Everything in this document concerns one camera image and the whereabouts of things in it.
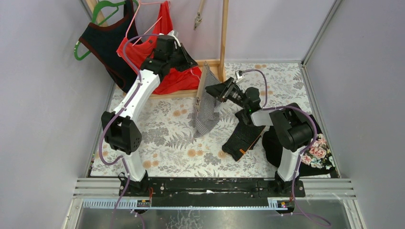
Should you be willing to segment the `wooden clip hanger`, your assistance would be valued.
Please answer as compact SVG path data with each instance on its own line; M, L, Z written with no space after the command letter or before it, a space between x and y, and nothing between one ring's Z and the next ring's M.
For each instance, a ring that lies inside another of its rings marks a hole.
M197 119L200 114L203 113L204 106L207 102L206 96L204 95L205 91L205 83L207 82L207 74L209 70L209 64L208 62L204 62L203 67L202 67L202 74L200 76L200 82L199 86L197 89L197 94L196 94L196 99L195 99L195 104L194 104L194 113L195 113L195 118Z

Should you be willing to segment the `grey striped underwear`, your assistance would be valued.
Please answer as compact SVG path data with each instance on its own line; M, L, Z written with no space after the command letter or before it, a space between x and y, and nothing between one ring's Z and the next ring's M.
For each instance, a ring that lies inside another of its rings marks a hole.
M220 81L209 67L207 74L207 82L205 83L205 85L211 86L218 83L220 83ZM204 106L204 110L197 119L195 118L194 115L194 125L195 125L194 138L198 138L209 133L218 124L220 119L219 113L215 112L215 109L218 106L219 102L214 97L209 95L206 92L206 90L204 91L204 95L206 96L207 99L207 102Z

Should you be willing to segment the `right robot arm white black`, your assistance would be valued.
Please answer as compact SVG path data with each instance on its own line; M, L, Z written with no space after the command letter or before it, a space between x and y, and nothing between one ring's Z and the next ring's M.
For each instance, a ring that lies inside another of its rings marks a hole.
M220 102L231 101L242 108L242 120L247 125L272 126L283 147L281 163L276 178L290 182L298 176L298 156L316 139L317 130L313 119L297 103L274 108L260 106L257 88L242 90L229 78L205 88L206 92Z

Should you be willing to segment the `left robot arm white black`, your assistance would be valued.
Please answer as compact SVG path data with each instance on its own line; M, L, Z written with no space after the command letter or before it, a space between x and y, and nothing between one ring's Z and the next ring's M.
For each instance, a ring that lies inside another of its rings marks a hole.
M137 67L126 53L132 40L124 43L124 60L136 72L137 78L122 102L112 112L105 111L101 117L102 141L117 151L118 159L123 161L127 179L133 182L141 182L147 175L137 152L142 135L135 123L146 101L171 69L185 71L197 66L197 62L178 40L176 31L160 33L156 38L156 47L140 67Z

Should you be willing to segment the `black underwear orange trim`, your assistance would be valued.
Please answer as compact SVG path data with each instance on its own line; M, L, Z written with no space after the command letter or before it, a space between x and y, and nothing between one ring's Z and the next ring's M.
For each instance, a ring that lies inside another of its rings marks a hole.
M222 145L222 151L229 154L234 161L241 157L258 142L265 126L250 126L239 122L228 140Z

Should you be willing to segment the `green plastic hanger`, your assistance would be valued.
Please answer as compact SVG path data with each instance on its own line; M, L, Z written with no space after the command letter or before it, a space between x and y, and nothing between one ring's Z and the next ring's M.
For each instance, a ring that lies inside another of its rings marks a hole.
M135 5L134 8L136 10L139 6L139 2L137 0L130 1ZM80 2L84 5L84 9L90 16L91 22L99 26L107 26L106 21L110 19L114 14L116 14L119 11L119 8L125 4L125 0L122 0L120 2L111 2L109 0L80 0ZM115 8L115 11L113 11L108 16L104 16L102 13L102 9L106 7ZM74 57L78 61L83 60L90 54L90 51L87 51L83 55L79 56L78 48L81 44L82 43L80 41L77 41L74 46Z

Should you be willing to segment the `dark tank top red trim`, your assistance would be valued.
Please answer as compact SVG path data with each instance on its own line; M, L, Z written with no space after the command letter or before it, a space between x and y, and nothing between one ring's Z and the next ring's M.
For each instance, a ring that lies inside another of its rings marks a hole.
M132 87L137 74L118 56L117 50L126 34L138 36L135 23L129 25L136 7L133 1L124 1L122 19L106 27L91 22L78 39L104 65L112 80L125 93Z

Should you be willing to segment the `floral patterned table mat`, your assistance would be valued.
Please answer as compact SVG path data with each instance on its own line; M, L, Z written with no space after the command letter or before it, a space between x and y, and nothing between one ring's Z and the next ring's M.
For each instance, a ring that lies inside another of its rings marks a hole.
M241 82L260 90L267 107L297 103L311 113L298 63L227 63L227 77L249 70ZM273 177L276 168L267 159L261 142L235 161L222 151L238 124L240 107L232 102L216 108L219 122L208 134L195 137L194 97L148 99L138 118L142 142L141 165L154 177Z

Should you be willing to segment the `wooden clothes rack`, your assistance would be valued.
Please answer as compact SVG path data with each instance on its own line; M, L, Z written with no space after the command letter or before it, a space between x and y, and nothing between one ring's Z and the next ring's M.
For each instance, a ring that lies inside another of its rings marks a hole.
M204 62L208 62L211 71L221 82L226 80L224 62L225 62L225 46L226 46L226 31L227 31L229 1L223 0L222 2L223 5L222 5L221 40L220 40L220 59L197 60L200 69L203 68ZM149 98L150 99L187 98L187 97L196 97L196 94L197 90L183 90L165 95L152 94Z

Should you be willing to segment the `black floral garment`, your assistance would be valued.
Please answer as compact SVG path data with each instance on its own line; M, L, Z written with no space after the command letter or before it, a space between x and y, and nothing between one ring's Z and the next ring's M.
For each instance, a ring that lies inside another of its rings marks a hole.
M310 115L317 128L317 137L313 145L304 152L301 158L299 175L301 177L326 175L336 168L330 146L313 115ZM282 158L283 146L279 143L274 127L264 132L262 145L267 161L279 167Z

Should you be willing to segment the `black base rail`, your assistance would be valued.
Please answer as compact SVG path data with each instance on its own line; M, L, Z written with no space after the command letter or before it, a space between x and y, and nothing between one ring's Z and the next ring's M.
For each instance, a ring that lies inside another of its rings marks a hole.
M135 182L123 174L118 179L119 194L145 197L143 207L267 207L269 200L289 203L306 195L299 179L145 177Z

